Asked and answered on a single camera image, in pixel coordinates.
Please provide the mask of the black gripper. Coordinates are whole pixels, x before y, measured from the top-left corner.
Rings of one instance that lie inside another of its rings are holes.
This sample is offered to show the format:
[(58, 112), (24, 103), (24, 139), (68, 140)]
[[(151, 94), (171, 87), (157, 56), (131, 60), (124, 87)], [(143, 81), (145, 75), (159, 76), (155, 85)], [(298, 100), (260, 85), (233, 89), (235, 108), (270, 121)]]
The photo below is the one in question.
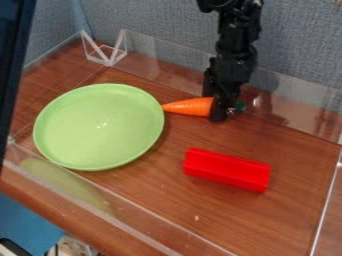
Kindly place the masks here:
[(247, 83), (258, 63), (258, 53), (254, 46), (237, 53), (216, 54), (209, 59), (209, 69), (204, 72), (203, 97), (213, 97), (209, 108), (209, 121), (224, 121), (235, 111), (236, 93), (220, 90)]

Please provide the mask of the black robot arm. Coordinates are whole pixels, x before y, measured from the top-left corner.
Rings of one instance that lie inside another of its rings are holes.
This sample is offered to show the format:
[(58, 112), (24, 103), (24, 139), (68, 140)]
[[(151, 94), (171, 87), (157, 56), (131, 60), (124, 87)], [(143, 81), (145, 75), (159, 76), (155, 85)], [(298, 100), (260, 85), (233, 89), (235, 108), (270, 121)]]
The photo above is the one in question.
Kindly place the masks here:
[(250, 82), (258, 64), (263, 0), (196, 0), (203, 13), (219, 14), (215, 56), (204, 71), (203, 97), (213, 97), (208, 119), (224, 121), (236, 109), (240, 86)]

